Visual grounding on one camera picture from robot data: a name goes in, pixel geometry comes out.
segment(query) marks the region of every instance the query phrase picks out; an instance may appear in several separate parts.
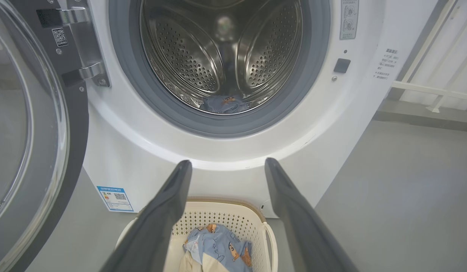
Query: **gray floor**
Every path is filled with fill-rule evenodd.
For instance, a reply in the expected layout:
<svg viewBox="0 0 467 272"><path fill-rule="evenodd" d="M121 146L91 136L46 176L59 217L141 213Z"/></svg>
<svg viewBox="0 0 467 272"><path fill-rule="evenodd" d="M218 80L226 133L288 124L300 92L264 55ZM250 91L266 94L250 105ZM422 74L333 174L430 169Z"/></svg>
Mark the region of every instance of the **gray floor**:
<svg viewBox="0 0 467 272"><path fill-rule="evenodd" d="M371 122L316 212L359 271L467 271L467 132ZM28 272L98 271L134 217L108 212L83 172ZM283 224L268 223L291 272Z"/></svg>

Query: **blue clothing in basket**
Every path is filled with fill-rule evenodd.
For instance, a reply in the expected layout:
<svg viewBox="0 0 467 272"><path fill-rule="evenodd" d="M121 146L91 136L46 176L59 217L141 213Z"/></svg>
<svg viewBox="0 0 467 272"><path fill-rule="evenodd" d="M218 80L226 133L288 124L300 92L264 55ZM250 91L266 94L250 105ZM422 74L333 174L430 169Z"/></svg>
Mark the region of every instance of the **blue clothing in basket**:
<svg viewBox="0 0 467 272"><path fill-rule="evenodd" d="M217 95L203 98L200 110L213 113L231 114L247 110L247 104L242 102L240 96Z"/></svg>
<svg viewBox="0 0 467 272"><path fill-rule="evenodd" d="M252 243L240 241L221 224L209 224L205 229L194 229L183 245L196 262L203 265L207 254L220 262L229 272L252 271Z"/></svg>

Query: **white metal railing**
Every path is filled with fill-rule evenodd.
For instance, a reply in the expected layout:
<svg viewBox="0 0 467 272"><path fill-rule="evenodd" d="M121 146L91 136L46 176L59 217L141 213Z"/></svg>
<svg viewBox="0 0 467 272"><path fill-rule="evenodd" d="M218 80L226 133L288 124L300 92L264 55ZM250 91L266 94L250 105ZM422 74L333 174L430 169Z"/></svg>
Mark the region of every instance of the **white metal railing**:
<svg viewBox="0 0 467 272"><path fill-rule="evenodd" d="M462 72L467 67L467 57L461 63L461 65L457 67L456 72L453 74L448 84L446 85L447 86L446 89L413 84L408 81L412 79L413 76L416 74L417 67L420 67L420 64L423 62L424 57L430 51L431 46L436 40L438 33L440 32L440 29L442 28L446 20L453 19L456 13L458 12L458 10L460 9L460 5L458 5L457 3L458 3L458 0L449 0L447 2L447 4L445 5L445 7L443 8L440 14L439 19L436 21L435 25L433 26L432 31L426 38L425 43L423 43L420 51L416 55L415 59L413 60L413 63L409 67L403 79L401 81L394 81L393 84L391 85L392 87L395 87L395 88L401 88L401 89L411 90L411 91L420 91L422 93L431 93L431 94L437 95L437 98L434 100L432 105L427 107L428 110L432 112L436 112L436 113L440 112L439 110L440 106L445 102L446 98L448 97L467 100L467 93L459 93L459 92L453 91L454 86L456 86L456 83L460 79ZM437 74L440 67L442 67L444 61L447 59L450 53L456 48L458 48L458 44L460 43L461 38L463 38L466 35L467 35L467 20L461 26L461 31L456 35L456 38L451 42L449 49L444 52L444 55L442 56L441 60L438 62L437 67L435 67L435 69L432 71L432 74L430 75L430 78L428 79L428 81L431 81L433 79L433 77L435 76L435 74Z"/></svg>

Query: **white washing machine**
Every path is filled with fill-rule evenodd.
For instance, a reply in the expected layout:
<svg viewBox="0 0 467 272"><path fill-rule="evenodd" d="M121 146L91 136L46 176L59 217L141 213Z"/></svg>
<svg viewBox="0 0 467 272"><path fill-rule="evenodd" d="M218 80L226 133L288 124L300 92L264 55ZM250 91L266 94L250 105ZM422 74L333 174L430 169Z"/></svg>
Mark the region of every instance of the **white washing machine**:
<svg viewBox="0 0 467 272"><path fill-rule="evenodd" d="M0 271L33 260L82 165L109 210L187 159L189 196L276 217L273 157L315 207L436 2L0 0Z"/></svg>

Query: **basket rim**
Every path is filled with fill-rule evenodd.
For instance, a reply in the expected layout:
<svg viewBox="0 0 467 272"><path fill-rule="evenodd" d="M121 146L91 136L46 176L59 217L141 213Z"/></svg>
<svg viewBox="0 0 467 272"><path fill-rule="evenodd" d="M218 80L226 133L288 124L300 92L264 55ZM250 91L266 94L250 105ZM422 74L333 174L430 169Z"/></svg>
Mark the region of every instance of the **basket rim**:
<svg viewBox="0 0 467 272"><path fill-rule="evenodd" d="M187 203L188 202L212 202L212 203L225 203L225 204L239 205L239 206L243 206L243 207L251 209L260 218L260 221L262 223L267 221L264 215L262 214L262 212L259 210L259 208L255 207L252 203L249 203L244 200L238 200L238 199L232 199L232 198L213 198L213 197L208 197L208 196L189 196L186 202ZM140 217L143 210L144 208L141 209L140 212L138 212L138 214L136 215L136 218Z"/></svg>

